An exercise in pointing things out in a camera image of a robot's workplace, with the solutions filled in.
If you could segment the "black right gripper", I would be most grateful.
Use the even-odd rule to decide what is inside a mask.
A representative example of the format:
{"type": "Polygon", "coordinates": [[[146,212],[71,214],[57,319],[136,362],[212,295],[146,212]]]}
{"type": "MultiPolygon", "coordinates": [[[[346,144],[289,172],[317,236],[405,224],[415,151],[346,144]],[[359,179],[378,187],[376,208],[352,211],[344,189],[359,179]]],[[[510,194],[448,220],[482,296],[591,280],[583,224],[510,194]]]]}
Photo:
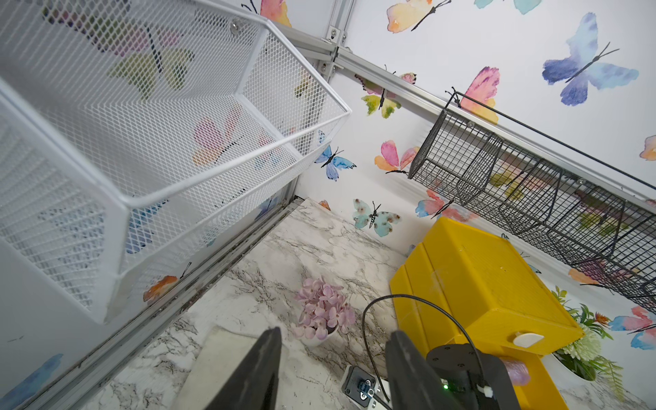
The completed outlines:
{"type": "Polygon", "coordinates": [[[469,344],[444,345],[426,360],[442,380],[442,392],[464,409],[520,409],[507,368],[501,359],[469,344]]]}

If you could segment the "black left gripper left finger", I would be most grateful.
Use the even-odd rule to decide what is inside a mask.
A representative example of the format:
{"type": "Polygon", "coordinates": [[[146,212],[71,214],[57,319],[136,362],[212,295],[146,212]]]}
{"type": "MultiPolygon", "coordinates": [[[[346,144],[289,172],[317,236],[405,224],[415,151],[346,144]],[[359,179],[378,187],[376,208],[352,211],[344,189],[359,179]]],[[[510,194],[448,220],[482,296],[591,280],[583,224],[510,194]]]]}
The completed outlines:
{"type": "Polygon", "coordinates": [[[280,328],[264,331],[206,409],[274,410],[281,354],[280,328]]]}

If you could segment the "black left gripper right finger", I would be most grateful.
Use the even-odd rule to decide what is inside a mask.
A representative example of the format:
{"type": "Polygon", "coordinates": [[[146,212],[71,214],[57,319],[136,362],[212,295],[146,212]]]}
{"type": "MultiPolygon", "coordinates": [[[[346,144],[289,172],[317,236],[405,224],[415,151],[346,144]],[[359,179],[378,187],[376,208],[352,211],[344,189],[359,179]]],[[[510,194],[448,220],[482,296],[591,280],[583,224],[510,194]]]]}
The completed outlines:
{"type": "Polygon", "coordinates": [[[461,409],[403,331],[395,331],[389,337],[385,362],[393,409],[461,409]]]}

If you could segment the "purple trash bag roll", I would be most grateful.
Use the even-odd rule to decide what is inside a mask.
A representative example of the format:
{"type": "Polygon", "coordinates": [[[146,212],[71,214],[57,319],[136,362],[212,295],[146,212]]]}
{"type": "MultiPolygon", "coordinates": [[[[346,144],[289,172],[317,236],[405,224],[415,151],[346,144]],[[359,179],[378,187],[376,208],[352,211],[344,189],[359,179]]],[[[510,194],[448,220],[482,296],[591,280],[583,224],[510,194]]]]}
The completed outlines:
{"type": "Polygon", "coordinates": [[[513,386],[526,386],[531,382],[529,369],[524,362],[510,357],[502,357],[501,361],[513,386]]]}

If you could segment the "yellow plastic drawer unit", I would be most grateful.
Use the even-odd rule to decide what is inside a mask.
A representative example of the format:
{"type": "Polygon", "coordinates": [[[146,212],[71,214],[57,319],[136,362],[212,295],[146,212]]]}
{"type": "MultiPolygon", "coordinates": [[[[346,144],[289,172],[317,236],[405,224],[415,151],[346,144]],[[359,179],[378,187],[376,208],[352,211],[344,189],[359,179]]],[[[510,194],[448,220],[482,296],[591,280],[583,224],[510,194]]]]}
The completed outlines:
{"type": "Polygon", "coordinates": [[[520,408],[566,407],[543,357],[584,332],[507,240],[439,219],[389,283],[422,355],[456,344],[517,360],[530,376],[514,387],[520,408]]]}

